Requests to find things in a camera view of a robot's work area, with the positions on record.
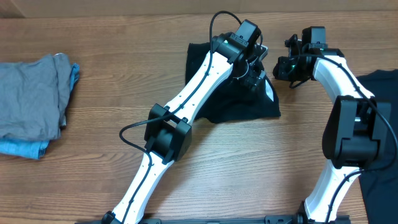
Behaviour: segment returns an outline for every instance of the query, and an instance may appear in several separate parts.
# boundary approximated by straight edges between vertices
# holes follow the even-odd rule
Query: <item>robotic arm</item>
[[[156,104],[151,109],[148,120],[159,120],[147,124],[144,136],[147,141],[145,148],[152,158],[149,173],[146,176],[150,159],[144,154],[125,196],[112,212],[105,214],[102,224],[118,224],[123,220],[126,224],[140,222],[160,178],[187,151],[192,140],[191,125],[195,116],[216,87],[231,79],[232,82],[241,82],[252,91],[264,91],[266,73],[261,61],[268,49],[256,44],[260,34],[257,25],[245,20],[236,33],[213,37],[213,52],[207,53],[201,67],[185,88],[165,107]]]
[[[328,220],[348,223],[346,218],[336,219],[336,213],[358,175],[352,176],[343,185],[333,205],[330,204],[332,197],[348,174],[369,167],[382,156],[387,128],[340,67],[348,71],[355,84],[387,119],[390,105],[376,101],[374,95],[359,83],[340,50],[328,48],[324,27],[304,29],[302,40],[295,34],[285,41],[285,46],[289,48],[289,57],[279,57],[274,69],[275,78],[290,81],[290,86],[295,81],[318,80],[334,103],[322,139],[327,161],[313,192],[298,212],[301,218],[296,218],[294,223],[324,223],[330,206]]]

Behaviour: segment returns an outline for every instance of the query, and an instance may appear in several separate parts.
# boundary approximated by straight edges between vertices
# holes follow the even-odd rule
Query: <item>stack of folded clothes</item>
[[[40,159],[66,126],[65,109],[79,79],[65,54],[34,63],[0,63],[0,153]]]

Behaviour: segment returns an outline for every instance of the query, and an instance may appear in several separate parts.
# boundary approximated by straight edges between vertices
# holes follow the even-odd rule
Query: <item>folded gray shirt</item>
[[[34,63],[0,63],[0,139],[58,139],[71,69],[65,54]]]

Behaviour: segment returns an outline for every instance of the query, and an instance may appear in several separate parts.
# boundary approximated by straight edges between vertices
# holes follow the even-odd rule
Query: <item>wooden tabletop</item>
[[[398,14],[303,12],[239,14],[256,23],[269,54],[264,59],[282,116],[254,121],[193,124],[193,142],[163,176],[146,207],[161,219],[263,217],[295,213],[322,171],[322,134],[332,104],[322,86],[296,90],[275,80],[284,40],[309,26],[326,26],[330,47],[346,55],[355,75],[398,66]],[[0,62],[33,62],[59,52],[80,64],[62,138],[39,161],[0,156],[0,223],[74,223],[98,220],[122,199],[142,152],[119,130],[147,118],[184,86],[188,44],[208,41],[212,15],[1,19]],[[214,35],[235,31],[217,18]],[[145,127],[126,133],[144,145]],[[366,223],[359,182],[338,211]]]

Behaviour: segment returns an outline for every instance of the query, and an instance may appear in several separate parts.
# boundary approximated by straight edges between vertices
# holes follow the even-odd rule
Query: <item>black cloth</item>
[[[209,43],[188,46],[185,84],[196,74],[209,50]],[[272,88],[273,101],[266,95],[265,88],[258,88],[252,92],[237,80],[229,78],[209,96],[195,119],[207,118],[212,123],[221,123],[231,120],[279,117],[278,96],[267,77],[266,81]]]
[[[391,72],[378,70],[358,77],[358,80],[374,94],[376,99],[391,102],[390,124],[398,133],[398,70]],[[392,137],[388,134],[384,156],[370,168],[386,166],[392,160],[395,150]],[[385,172],[363,174],[359,177],[359,183],[369,223],[398,223],[398,164],[395,163]]]

